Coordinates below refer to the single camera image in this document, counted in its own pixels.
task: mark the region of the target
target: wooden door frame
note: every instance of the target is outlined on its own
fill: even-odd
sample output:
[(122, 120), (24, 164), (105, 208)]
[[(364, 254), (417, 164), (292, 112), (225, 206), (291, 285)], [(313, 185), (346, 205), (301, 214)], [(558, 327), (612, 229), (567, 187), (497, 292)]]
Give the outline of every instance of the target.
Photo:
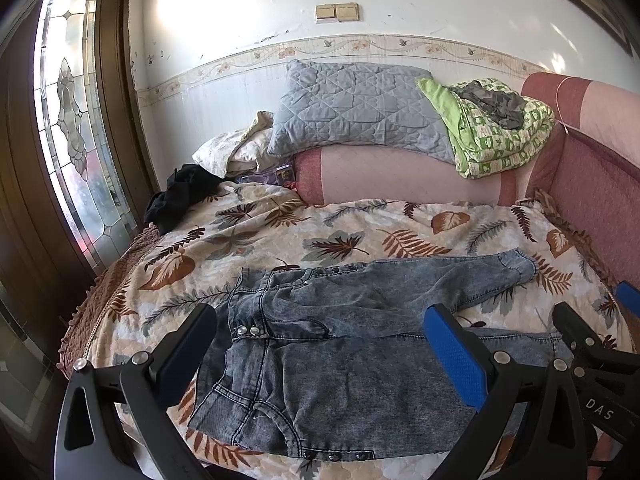
[[(24, 2), (10, 35), (0, 37), (0, 282), (11, 299), (12, 316), (56, 362), (66, 322), (95, 273), (58, 203), (38, 133), (33, 56), (42, 2)], [(120, 183), (140, 229), (158, 183), (132, 91), (129, 0), (101, 3), (106, 13), (97, 27), (98, 98)]]

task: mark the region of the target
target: screw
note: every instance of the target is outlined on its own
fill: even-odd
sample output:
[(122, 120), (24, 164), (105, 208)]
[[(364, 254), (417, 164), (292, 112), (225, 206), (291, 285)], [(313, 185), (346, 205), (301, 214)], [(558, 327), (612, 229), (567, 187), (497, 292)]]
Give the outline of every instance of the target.
[(76, 372), (79, 372), (80, 370), (84, 369), (86, 364), (87, 364), (87, 360), (84, 357), (76, 359), (76, 361), (74, 362), (74, 370)]
[(496, 352), (494, 354), (494, 359), (497, 363), (500, 363), (501, 365), (505, 365), (509, 361), (511, 361), (510, 355), (507, 354), (507, 352), (503, 352), (503, 351)]
[(554, 361), (554, 368), (559, 372), (564, 372), (566, 370), (566, 363), (562, 361), (562, 359), (556, 359)]
[(135, 365), (143, 365), (147, 361), (149, 361), (149, 352), (145, 351), (136, 352), (131, 358), (131, 362)]

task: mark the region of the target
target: pink sofa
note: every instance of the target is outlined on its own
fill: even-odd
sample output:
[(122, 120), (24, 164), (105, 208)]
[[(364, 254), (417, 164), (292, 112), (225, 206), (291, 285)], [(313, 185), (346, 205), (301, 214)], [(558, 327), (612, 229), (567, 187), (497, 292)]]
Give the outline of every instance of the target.
[(531, 75), (522, 94), (568, 125), (556, 127), (528, 168), (526, 195), (548, 192), (615, 277), (640, 288), (640, 96), (548, 73)]

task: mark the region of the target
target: brown fringe trim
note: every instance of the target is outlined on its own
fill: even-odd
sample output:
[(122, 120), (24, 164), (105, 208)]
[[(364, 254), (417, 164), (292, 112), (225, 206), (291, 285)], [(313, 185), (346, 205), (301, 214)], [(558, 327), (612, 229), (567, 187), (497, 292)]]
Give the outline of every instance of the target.
[(95, 279), (95, 285), (87, 292), (86, 300), (76, 309), (69, 321), (69, 328), (62, 338), (58, 351), (60, 362), (56, 366), (67, 378), (71, 377), (74, 361), (82, 357), (97, 317), (100, 316), (109, 298), (120, 287), (129, 271), (138, 264), (140, 258), (151, 247), (157, 245), (160, 239), (158, 228), (151, 224), (133, 240), (124, 256), (113, 262)]
[(574, 244), (578, 252), (590, 265), (591, 269), (602, 280), (602, 283), (609, 290), (609, 294), (615, 301), (616, 305), (622, 313), (622, 317), (626, 321), (626, 325), (629, 328), (631, 339), (634, 345), (634, 351), (638, 352), (640, 349), (640, 318), (631, 312), (626, 306), (619, 304), (613, 295), (613, 290), (618, 286), (618, 279), (613, 274), (613, 271), (609, 269), (609, 266), (596, 254), (591, 246), (591, 237), (585, 231), (578, 231), (567, 220), (560, 216), (560, 210), (556, 205), (556, 201), (549, 193), (541, 190), (534, 190), (534, 198), (537, 202), (542, 204), (542, 209), (547, 220), (562, 231), (562, 234)]

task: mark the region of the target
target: gray pillow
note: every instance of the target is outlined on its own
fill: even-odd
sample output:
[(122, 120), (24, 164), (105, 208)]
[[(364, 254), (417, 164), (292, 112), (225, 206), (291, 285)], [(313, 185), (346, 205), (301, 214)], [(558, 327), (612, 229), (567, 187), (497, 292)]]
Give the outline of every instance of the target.
[(425, 77), (431, 77), (428, 70), (411, 66), (292, 60), (268, 153), (382, 144), (454, 164), (447, 127), (415, 85)]

